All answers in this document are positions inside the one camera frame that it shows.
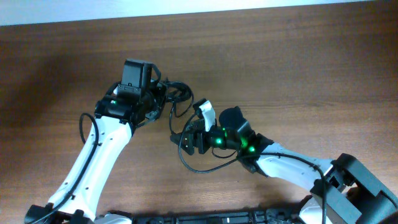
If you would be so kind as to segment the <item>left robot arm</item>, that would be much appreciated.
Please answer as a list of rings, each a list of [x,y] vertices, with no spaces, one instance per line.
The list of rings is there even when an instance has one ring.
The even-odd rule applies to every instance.
[[[104,185],[121,151],[137,128],[155,121],[165,104],[166,88],[152,62],[127,59],[121,81],[99,100],[93,114],[83,113],[92,126],[82,136],[83,148],[72,169],[46,206],[32,205],[25,223],[131,223],[127,215],[96,216]]]

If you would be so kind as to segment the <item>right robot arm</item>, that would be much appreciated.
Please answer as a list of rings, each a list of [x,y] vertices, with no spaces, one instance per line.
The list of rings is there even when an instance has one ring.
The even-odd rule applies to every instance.
[[[197,108],[182,131],[170,135],[179,153],[234,150],[236,161],[249,172],[309,191],[298,211],[303,223],[397,223],[397,196],[354,156],[319,159],[299,154],[256,133],[237,106],[218,118],[213,113]]]

